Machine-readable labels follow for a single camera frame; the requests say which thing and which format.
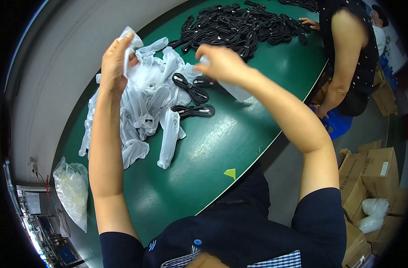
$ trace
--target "person in white shirt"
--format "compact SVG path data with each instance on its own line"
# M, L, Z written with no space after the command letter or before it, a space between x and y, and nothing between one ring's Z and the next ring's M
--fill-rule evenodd
M373 29L375 39L377 41L378 56L381 56L386 46L386 34L383 30L384 27L389 25L389 20L384 14L383 10L378 5L372 5L372 11L370 14L373 21Z

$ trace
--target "woman's left hand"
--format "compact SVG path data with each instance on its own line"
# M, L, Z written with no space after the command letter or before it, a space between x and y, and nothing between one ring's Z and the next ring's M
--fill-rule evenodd
M329 116L327 115L327 111L323 110L321 108L321 105L314 105L314 109L315 109L315 115L317 115L320 119L323 119L323 117L327 117L329 118Z
M127 79L122 75L125 50L130 44L134 32L129 32L123 38L116 38L103 55L101 63L100 90L113 93L123 93ZM130 66L139 64L135 54L129 57Z

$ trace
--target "woman's right hand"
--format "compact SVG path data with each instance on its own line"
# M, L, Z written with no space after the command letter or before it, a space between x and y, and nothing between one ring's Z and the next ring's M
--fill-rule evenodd
M229 48L202 44L195 58L199 60L203 55L206 55L209 65L197 63L194 69L218 81L241 85L252 70L236 52Z
M309 18L299 18L299 21L302 21L302 24L309 24L311 29L320 31L320 24L316 21L312 21Z

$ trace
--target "woman in polka dot top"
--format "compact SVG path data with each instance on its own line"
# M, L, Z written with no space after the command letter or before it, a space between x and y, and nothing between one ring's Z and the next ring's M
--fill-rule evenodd
M361 0L318 0L320 22L300 18L321 31L333 78L325 100L315 113L320 118L335 107L342 115L363 113L372 93L378 49L371 18Z

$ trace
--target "gold necklace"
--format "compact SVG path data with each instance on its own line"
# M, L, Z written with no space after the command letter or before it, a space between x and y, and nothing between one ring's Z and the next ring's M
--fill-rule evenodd
M198 265L198 267L197 267L197 268L200 268L200 267L201 267L201 265L203 265L203 263L205 263L205 262L206 262L206 260L208 260L210 257L212 257L212 255L208 255L208 257L207 257L207 258L205 258L205 260L203 260L203 261L200 263L200 265Z

